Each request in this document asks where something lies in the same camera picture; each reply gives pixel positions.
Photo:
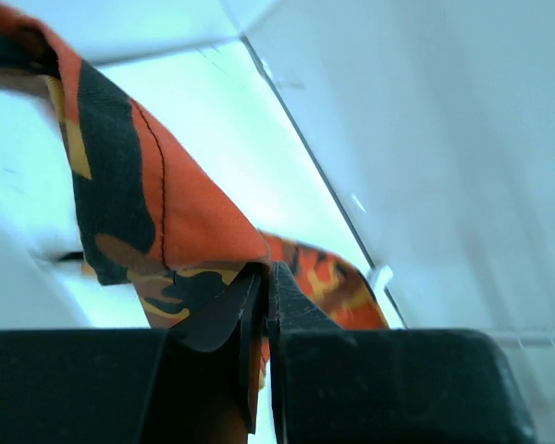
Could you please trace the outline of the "orange camouflage trousers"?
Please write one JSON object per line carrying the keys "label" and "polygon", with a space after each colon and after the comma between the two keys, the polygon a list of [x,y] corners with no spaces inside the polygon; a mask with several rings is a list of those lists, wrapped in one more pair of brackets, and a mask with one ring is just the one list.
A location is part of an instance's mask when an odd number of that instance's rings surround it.
{"label": "orange camouflage trousers", "polygon": [[285,264],[300,291],[341,327],[387,327],[356,267],[256,229],[139,102],[41,21],[3,4],[0,84],[51,103],[83,265],[104,285],[133,285],[152,327],[174,327],[223,297],[251,263]]}

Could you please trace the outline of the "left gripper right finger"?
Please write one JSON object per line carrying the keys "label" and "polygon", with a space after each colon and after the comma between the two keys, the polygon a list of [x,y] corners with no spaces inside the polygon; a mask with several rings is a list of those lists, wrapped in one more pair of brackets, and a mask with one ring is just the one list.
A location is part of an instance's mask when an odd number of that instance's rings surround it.
{"label": "left gripper right finger", "polygon": [[356,347],[352,333],[338,326],[324,311],[305,296],[288,266],[275,263],[269,289],[267,319],[269,344],[285,347]]}

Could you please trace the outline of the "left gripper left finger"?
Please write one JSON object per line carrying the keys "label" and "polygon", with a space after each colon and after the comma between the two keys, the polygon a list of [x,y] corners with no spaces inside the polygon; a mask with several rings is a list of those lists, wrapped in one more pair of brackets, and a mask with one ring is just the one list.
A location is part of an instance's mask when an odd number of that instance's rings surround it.
{"label": "left gripper left finger", "polygon": [[215,352],[233,334],[237,350],[248,347],[262,331],[261,289],[260,273],[240,273],[223,295],[170,328],[169,336],[194,352]]}

